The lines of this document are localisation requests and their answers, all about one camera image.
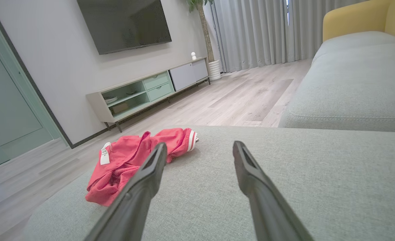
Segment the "curtain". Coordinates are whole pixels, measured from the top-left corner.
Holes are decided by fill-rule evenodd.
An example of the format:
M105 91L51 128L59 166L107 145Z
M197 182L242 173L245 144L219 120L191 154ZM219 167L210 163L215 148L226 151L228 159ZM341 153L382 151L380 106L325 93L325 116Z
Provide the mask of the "curtain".
M287 61L285 0L214 2L227 72Z
M288 62L315 56L322 44L322 23L327 12L364 1L289 0Z

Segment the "yellow armrest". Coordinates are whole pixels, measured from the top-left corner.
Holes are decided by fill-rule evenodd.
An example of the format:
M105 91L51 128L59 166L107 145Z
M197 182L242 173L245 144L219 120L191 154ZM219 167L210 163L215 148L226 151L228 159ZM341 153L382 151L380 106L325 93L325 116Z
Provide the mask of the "yellow armrest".
M392 0L370 0L328 12L324 17L322 40L366 31L384 32Z

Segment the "tree trunk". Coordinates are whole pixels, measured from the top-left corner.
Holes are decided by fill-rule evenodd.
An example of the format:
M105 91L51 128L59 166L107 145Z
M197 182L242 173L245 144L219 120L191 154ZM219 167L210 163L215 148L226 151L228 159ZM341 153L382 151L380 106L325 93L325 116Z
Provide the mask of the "tree trunk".
M214 52L212 51L212 44L211 44L211 39L209 38L208 25L206 23L205 14L203 12L203 1L202 3L197 3L196 8L199 11L200 22L202 23L203 35L205 36L206 48L208 50L208 61L213 62L215 61Z

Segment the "cabinet leg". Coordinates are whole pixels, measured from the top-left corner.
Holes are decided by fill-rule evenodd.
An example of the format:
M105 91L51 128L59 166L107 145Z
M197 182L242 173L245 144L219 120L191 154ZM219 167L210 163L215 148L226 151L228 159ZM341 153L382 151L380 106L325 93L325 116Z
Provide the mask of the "cabinet leg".
M116 127L118 128L118 130L122 133L120 125L118 124L118 122L116 122Z

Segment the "green drawer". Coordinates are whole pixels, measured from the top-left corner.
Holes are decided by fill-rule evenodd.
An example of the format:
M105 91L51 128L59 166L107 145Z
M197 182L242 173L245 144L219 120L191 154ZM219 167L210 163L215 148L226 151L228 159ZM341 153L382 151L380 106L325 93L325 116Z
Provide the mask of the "green drawer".
M150 101L153 101L153 100L158 99L162 96L172 93L172 89L170 87L170 84L167 83L167 84L159 86L155 89L152 89L152 90L148 91L147 93L148 93L148 97L150 98Z
M168 76L165 72L165 73L161 73L161 74L155 75L150 78L146 78L143 80L143 82L144 82L145 88L147 90L150 90L150 89L157 87L159 85L162 85L164 83L168 83L169 79L168 79Z

